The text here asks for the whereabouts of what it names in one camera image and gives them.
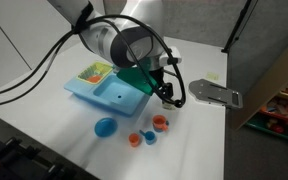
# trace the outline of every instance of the black cable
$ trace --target black cable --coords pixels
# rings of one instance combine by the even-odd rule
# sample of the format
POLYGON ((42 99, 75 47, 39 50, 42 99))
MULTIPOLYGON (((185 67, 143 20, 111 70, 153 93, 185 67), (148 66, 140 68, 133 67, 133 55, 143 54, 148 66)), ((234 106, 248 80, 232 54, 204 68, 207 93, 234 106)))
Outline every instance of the black cable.
MULTIPOLYGON (((167 55, 169 56, 170 59, 174 59, 170 49, 167 47, 167 45, 165 44, 165 42, 163 41, 163 39, 149 26, 147 26, 146 24, 142 23, 141 21, 129 17, 129 16, 125 16, 125 15, 105 15, 105 16, 101 16, 101 17, 97 17, 94 19, 91 19, 87 22, 88 25, 93 24, 94 22, 103 22, 103 20, 107 19, 107 18, 122 18, 122 19, 128 19, 130 21, 133 21, 134 23, 138 24, 139 26, 143 27, 144 29, 146 29, 148 32, 150 32, 157 40, 158 42, 161 44, 161 46, 163 47, 164 51, 167 53, 167 55)), ((182 92, 182 98, 181 100, 175 100, 173 101, 172 99, 166 99, 163 97, 163 95, 160 94, 160 92, 156 89, 156 87, 151 83, 151 81, 149 80, 149 78, 147 77, 147 75, 144 73, 144 77, 146 79, 148 79, 149 85, 151 86, 151 88, 154 90, 154 92, 159 96, 160 99, 162 99, 163 101, 169 103, 169 104, 174 104, 176 107, 182 107, 185 104, 186 101, 186 94, 185 94, 185 87, 184 87, 184 82, 181 76, 181 73, 176 65, 176 62, 172 62, 173 68, 177 74, 177 78, 179 80, 180 83, 180 88, 181 88, 181 92, 182 92)), ((139 68, 141 69, 142 72, 144 72, 143 68, 141 67, 141 65, 139 64, 139 68)))
POLYGON ((166 69, 163 69, 163 72, 177 78, 176 74, 173 73, 173 72, 170 72, 170 71, 168 71, 168 70, 166 70, 166 69))
POLYGON ((22 85, 23 83, 25 83, 26 81, 28 81, 29 79, 31 79, 35 74, 36 72, 42 67, 42 65, 46 62, 46 60, 48 59, 48 57, 51 55, 51 53, 54 51, 54 49, 67 37, 67 36, 71 36, 72 35, 72 32, 68 32, 66 33, 64 36, 62 36, 55 44, 54 46, 48 51, 48 53, 45 55, 45 57, 42 59, 42 61, 37 65, 37 67, 32 71, 32 73, 27 76, 25 79, 23 79, 22 81, 18 82, 17 84, 9 87, 9 88, 6 88, 4 90, 1 90, 0 91, 0 94, 3 94, 3 93, 6 93, 10 90, 13 90, 15 88, 17 88, 18 86, 22 85))
POLYGON ((136 58, 133 50, 131 49, 130 45, 128 44, 128 42, 126 41, 126 38, 124 37, 124 35, 121 33, 121 31, 115 26, 114 23, 112 23, 109 20, 101 20, 101 22, 105 22, 111 25, 111 27, 116 31, 116 33, 121 37, 124 45, 127 47, 127 50, 129 51, 130 55, 132 56, 133 61, 135 62, 135 64, 139 67, 139 69, 141 70, 141 73, 143 74, 143 76, 146 79, 146 82, 151 86, 151 88, 154 90, 154 92, 156 93, 156 95, 162 99, 163 101, 167 102, 167 103, 174 103, 172 101, 170 101, 169 99, 166 99, 165 97, 163 97, 163 95, 158 91, 158 89, 153 85, 153 83, 150 81, 149 77, 146 75, 144 68, 142 67, 142 65, 139 63, 138 59, 136 58))
MULTIPOLYGON (((170 49, 167 47, 167 45, 165 44, 165 42, 162 40, 162 38, 152 29, 150 28, 149 26, 147 26, 146 24, 142 23, 141 21, 135 19, 135 18, 132 18, 132 17, 129 17, 129 16, 125 16, 125 15, 107 15, 107 16, 101 16, 101 17, 97 17, 97 18, 94 18, 94 19, 91 19, 90 21, 88 21, 86 24, 87 26, 90 26, 92 24, 95 24, 97 22, 105 22, 107 20, 105 20, 106 18, 123 18, 123 19, 128 19, 130 21, 133 21, 135 22, 136 24, 140 25, 141 27, 143 27, 144 29, 146 29, 148 32, 150 32, 158 41, 159 43, 161 44, 161 46, 164 48, 165 52, 168 54, 169 58, 171 60, 174 60, 174 57, 173 55, 171 54, 171 51, 170 49)), ((21 84, 23 84, 24 82, 26 82, 27 80, 29 80, 37 71, 38 69, 44 64, 44 62, 46 61, 46 59, 49 57, 49 55, 53 52, 54 48, 56 48, 56 46, 60 43, 60 45, 58 46, 58 48, 56 49, 56 52, 54 53, 54 57, 53 59, 50 61, 50 65, 52 63, 52 61, 55 59, 58 51, 60 50, 60 48, 62 47, 62 45, 66 42, 67 39, 69 39, 73 34, 73 31, 70 31, 68 32, 67 34, 65 34, 52 48, 51 50, 48 52, 48 54, 45 56, 45 58, 40 62, 40 64, 38 65, 38 67, 27 77, 25 78, 24 80, 22 80, 21 82, 17 83, 16 85, 10 87, 10 88, 7 88, 5 90, 2 90, 0 91, 0 94, 2 93, 5 93, 5 92, 8 92, 18 86, 20 86, 21 84)), ((167 102, 167 103, 170 103, 170 104, 174 104, 176 107, 182 107, 186 101, 186 95, 185 95, 185 87, 184 87, 184 83, 183 83, 183 79, 181 77, 181 74, 178 70, 178 67, 176 65, 176 61, 171 61, 172 65, 173 65, 173 68, 177 74, 177 78, 179 80, 179 83, 180 83, 180 87, 181 87, 181 92, 182 92, 182 98, 181 100, 176 100, 176 101, 173 101, 172 99, 166 99, 163 97, 163 95, 160 94, 160 92, 158 91, 158 89, 152 84, 152 82, 149 80, 149 78, 147 77, 144 69, 141 67, 140 63, 138 62, 138 60, 136 59, 136 56, 134 55, 132 49, 129 47, 128 43, 125 41, 124 42, 125 45, 128 47, 128 50, 130 52, 130 54, 133 56, 133 59, 134 61, 137 63, 138 67, 141 69, 141 71, 143 72, 144 74, 144 77, 148 80, 147 82, 150 84, 151 88, 154 90, 154 92, 159 96, 159 98, 161 98, 163 101, 167 102)), ((29 92, 31 92, 43 79, 44 77, 46 76, 48 70, 46 70, 44 72, 44 74, 42 75, 42 77, 38 80, 37 83, 34 84, 33 87, 31 87, 28 91, 26 91, 25 93, 23 93, 22 95, 18 96, 18 97, 15 97, 11 100, 8 100, 8 101, 4 101, 4 102, 1 102, 0 105, 3 105, 3 104, 7 104, 7 103, 10 103, 10 102, 13 102, 17 99, 20 99, 22 98, 23 96, 25 96, 26 94, 28 94, 29 92)))
POLYGON ((26 94, 30 93, 33 89, 35 89, 39 84, 40 82, 45 78, 46 74, 48 73, 48 69, 50 67, 50 65, 52 64, 53 60, 55 59, 57 53, 59 52, 59 50, 61 49, 61 47, 63 46, 63 44, 72 36, 73 34, 68 34, 67 36, 65 36, 64 39, 62 39, 62 42, 60 42, 60 44, 57 46, 54 54, 53 54, 53 57, 52 59, 50 60, 50 63, 49 63, 49 66, 48 68, 45 70, 45 72, 43 73, 42 77, 40 77, 40 79, 29 89, 27 90, 26 92, 24 92, 23 94, 13 98, 13 99, 10 99, 10 100, 7 100, 7 101, 4 101, 4 102, 0 102, 0 106, 1 105, 4 105, 4 104, 8 104, 8 103, 11 103, 13 101, 16 101, 22 97, 24 97, 26 94))
POLYGON ((229 45, 228 51, 227 51, 228 53, 229 53, 229 51, 231 50, 231 48, 233 47, 233 45, 240 39, 240 36, 241 36, 241 34, 243 33, 246 25, 248 24, 248 21, 250 20, 252 14, 253 14, 253 11, 254 11, 254 9, 255 9, 255 7, 257 6, 257 3, 258 3, 258 0, 256 0, 255 4, 254 4, 254 6, 253 6, 253 8, 252 8, 252 10, 251 10, 251 12, 250 12, 250 15, 247 17, 247 19, 246 19, 246 21, 245 21, 245 23, 244 23, 241 31, 240 31, 239 34, 234 38, 234 41, 229 45))
POLYGON ((253 6, 253 8, 252 8, 252 10, 251 10, 251 12, 250 12, 250 15, 247 17, 247 19, 246 19, 246 21, 245 21, 245 23, 244 23, 244 25, 243 25, 240 33, 238 34, 237 38, 239 38, 239 37, 241 36, 242 32, 244 31, 244 29, 245 29, 248 21, 250 20, 252 14, 253 14, 253 11, 254 11, 255 7, 257 6, 257 3, 258 3, 258 0, 256 0, 255 4, 254 4, 254 6, 253 6))
POLYGON ((242 22, 243 22, 243 20, 244 20, 244 18, 246 16, 246 13, 247 13, 252 1, 253 0, 247 0, 246 1, 243 9, 240 12, 240 15, 239 15, 238 19, 237 19, 237 21, 236 21, 236 23, 234 25, 234 28, 233 28, 233 30, 232 30, 232 32, 231 32, 226 44, 225 44, 225 47, 224 47, 224 49, 222 49, 221 52, 223 52, 223 53, 227 53, 228 52, 229 47, 232 44, 232 42, 234 40, 234 37, 235 37, 237 31, 239 30, 239 28, 240 28, 240 26, 241 26, 241 24, 242 24, 242 22))

